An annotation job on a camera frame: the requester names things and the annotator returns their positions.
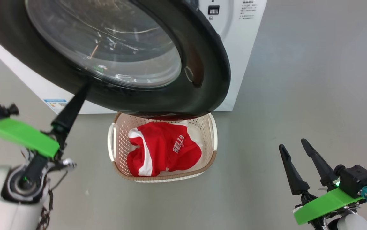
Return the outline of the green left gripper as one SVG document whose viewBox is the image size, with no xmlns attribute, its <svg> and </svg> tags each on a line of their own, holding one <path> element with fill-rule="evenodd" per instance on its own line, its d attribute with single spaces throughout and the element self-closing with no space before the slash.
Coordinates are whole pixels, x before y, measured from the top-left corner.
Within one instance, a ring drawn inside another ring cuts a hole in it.
<svg viewBox="0 0 367 230">
<path fill-rule="evenodd" d="M 86 100 L 91 83 L 88 82 L 75 93 L 62 111 L 51 122 L 50 133 L 43 133 L 32 126 L 11 118 L 0 118 L 0 139 L 26 147 L 34 153 L 20 181 L 36 181 L 49 171 L 65 169 L 61 162 L 62 149 L 68 134 Z"/>
</svg>

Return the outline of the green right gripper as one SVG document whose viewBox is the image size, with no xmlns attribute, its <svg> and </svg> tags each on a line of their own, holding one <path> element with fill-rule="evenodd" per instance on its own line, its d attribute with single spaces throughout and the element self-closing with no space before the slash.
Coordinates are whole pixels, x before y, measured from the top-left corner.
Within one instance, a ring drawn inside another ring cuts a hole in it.
<svg viewBox="0 0 367 230">
<path fill-rule="evenodd" d="M 321 185 L 335 186 L 334 181 L 338 179 L 338 176 L 335 175 L 334 170 L 331 168 L 331 166 L 312 147 L 307 139 L 301 139 L 301 143 L 307 156 L 312 159 L 315 168 L 318 171 Z M 279 145 L 279 152 L 282 158 L 284 170 L 287 175 L 287 180 L 292 195 L 297 196 L 308 192 L 310 186 L 301 178 L 300 174 L 292 163 L 292 158 L 290 154 L 283 144 Z M 361 196 L 359 198 L 352 198 L 350 195 L 343 192 L 340 188 L 341 182 L 337 182 L 336 186 L 336 189 L 331 190 L 325 195 L 313 199 L 312 201 L 308 201 L 306 204 L 302 205 L 299 209 L 294 211 L 294 218 L 297 221 L 297 224 L 306 224 L 309 221 L 315 220 L 326 214 L 337 211 L 340 208 L 363 200 Z"/>
</svg>

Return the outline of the red and white jersey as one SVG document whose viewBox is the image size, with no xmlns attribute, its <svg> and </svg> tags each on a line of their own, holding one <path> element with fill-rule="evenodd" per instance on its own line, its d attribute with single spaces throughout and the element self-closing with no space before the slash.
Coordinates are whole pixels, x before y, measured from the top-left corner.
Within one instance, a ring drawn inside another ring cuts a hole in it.
<svg viewBox="0 0 367 230">
<path fill-rule="evenodd" d="M 190 137 L 187 121 L 149 122 L 131 129 L 128 138 L 135 149 L 127 155 L 127 166 L 135 177 L 185 171 L 202 157 L 202 145 Z"/>
</svg>

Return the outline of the grey washing machine door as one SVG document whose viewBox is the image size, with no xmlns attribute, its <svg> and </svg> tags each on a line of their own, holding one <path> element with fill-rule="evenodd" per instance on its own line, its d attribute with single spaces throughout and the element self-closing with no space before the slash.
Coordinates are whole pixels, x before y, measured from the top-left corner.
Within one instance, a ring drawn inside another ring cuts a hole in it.
<svg viewBox="0 0 367 230">
<path fill-rule="evenodd" d="M 230 87 L 219 34 L 186 0 L 0 0 L 0 58 L 35 93 L 142 118 L 216 109 Z"/>
</svg>

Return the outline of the cream laundry basket brown rim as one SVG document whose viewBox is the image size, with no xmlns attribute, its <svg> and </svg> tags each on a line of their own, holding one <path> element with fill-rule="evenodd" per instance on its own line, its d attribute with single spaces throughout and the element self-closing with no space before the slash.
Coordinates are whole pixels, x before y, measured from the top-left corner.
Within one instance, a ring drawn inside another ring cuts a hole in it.
<svg viewBox="0 0 367 230">
<path fill-rule="evenodd" d="M 212 166 L 217 156 L 218 129 L 213 115 L 209 113 L 187 121 L 188 134 L 192 140 L 202 145 L 202 157 L 194 167 L 185 171 L 162 172 L 157 177 L 134 177 L 127 166 L 128 153 L 134 149 L 129 141 L 128 132 L 151 121 L 151 119 L 118 113 L 108 128 L 108 155 L 115 171 L 121 177 L 139 183 L 174 182 L 200 176 Z"/>
</svg>

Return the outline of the white front-load washing machine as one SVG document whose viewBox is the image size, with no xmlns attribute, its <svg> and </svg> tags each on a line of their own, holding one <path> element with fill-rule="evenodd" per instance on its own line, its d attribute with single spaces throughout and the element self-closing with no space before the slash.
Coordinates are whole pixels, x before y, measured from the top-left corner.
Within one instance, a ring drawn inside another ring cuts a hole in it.
<svg viewBox="0 0 367 230">
<path fill-rule="evenodd" d="M 216 111 L 233 110 L 267 2 L 267 0 L 256 0 L 258 6 L 254 18 L 239 19 L 241 1 L 188 0 L 208 18 L 220 35 L 228 54 L 231 84 L 228 95 Z M 218 15 L 208 15 L 208 6 L 210 5 L 220 6 Z M 73 96 L 72 93 L 61 89 L 26 67 L 1 45 L 0 60 L 43 102 L 44 99 L 65 99 L 68 102 Z"/>
</svg>

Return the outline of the blue energy label sticker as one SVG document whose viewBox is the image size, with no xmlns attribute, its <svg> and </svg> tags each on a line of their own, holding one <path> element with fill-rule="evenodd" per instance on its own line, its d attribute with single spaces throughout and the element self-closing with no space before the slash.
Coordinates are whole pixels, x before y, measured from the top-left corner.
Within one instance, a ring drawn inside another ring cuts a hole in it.
<svg viewBox="0 0 367 230">
<path fill-rule="evenodd" d="M 65 99 L 44 99 L 44 102 L 56 114 L 59 114 L 67 106 L 67 101 Z"/>
</svg>

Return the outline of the printed text instruction sticker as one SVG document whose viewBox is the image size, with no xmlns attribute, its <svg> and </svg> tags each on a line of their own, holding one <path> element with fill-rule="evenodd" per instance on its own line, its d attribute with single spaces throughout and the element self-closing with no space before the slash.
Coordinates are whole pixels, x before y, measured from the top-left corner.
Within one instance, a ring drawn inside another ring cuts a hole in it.
<svg viewBox="0 0 367 230">
<path fill-rule="evenodd" d="M 257 11 L 256 0 L 242 0 L 239 10 L 239 19 L 253 19 Z"/>
</svg>

